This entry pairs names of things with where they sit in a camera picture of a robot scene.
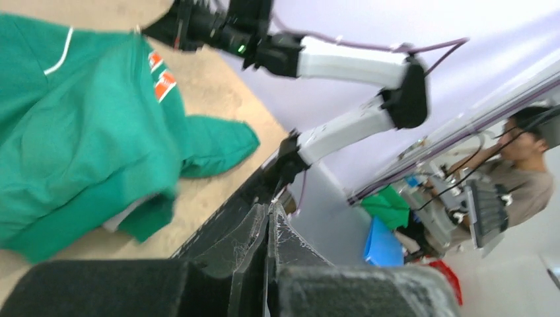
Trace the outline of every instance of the green object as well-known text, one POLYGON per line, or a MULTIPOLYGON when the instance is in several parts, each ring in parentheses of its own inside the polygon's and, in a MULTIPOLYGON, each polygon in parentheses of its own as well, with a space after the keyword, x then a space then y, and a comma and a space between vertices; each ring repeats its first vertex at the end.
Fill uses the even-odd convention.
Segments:
POLYGON ((390 230, 408 226, 410 207, 392 186, 364 198, 361 206, 371 217, 380 219, 390 230))
POLYGON ((220 174, 259 146, 243 122, 185 117, 140 34, 0 14, 0 47, 0 249, 31 262, 156 194, 119 225, 146 240, 171 221, 179 177, 220 174))

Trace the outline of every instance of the robotic arm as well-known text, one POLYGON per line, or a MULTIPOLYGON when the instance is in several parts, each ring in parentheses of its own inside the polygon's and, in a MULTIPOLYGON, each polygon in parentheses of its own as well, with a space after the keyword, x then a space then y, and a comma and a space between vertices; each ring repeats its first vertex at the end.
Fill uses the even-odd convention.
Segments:
POLYGON ((231 0, 227 12, 206 1, 175 0, 142 33, 184 52, 205 44, 291 78, 327 78, 382 86, 371 102, 304 133, 292 131, 265 171, 267 186, 293 182, 326 155, 391 129, 410 129, 428 116, 425 70, 413 54, 361 50, 301 34, 268 34, 273 0, 231 0))

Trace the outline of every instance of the white robot arm segment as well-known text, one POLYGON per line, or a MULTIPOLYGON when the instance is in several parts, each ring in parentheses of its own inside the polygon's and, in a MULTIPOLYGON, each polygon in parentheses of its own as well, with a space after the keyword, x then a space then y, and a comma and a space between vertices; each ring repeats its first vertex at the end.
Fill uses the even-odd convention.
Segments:
POLYGON ((400 88, 408 68, 408 55, 348 48, 306 36, 301 40, 297 75, 371 83, 400 88))

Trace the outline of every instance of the black hair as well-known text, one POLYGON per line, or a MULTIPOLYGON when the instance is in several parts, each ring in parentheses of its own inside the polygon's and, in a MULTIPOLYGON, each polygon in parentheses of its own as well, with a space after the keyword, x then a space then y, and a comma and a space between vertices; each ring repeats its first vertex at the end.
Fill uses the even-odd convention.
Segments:
POLYGON ((549 111, 550 108, 542 106, 529 106, 515 113, 510 118, 515 121, 515 125, 525 132, 531 133, 535 139, 543 139, 543 133, 540 131, 538 125, 534 125, 534 120, 543 113, 549 111))

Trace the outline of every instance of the black foam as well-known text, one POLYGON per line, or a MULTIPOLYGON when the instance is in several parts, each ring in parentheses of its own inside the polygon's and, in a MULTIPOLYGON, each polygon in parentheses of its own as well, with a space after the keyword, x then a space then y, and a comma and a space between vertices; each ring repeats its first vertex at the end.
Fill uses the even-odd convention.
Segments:
POLYGON ((187 316, 187 279, 180 260, 46 262, 19 281, 0 316, 187 316))

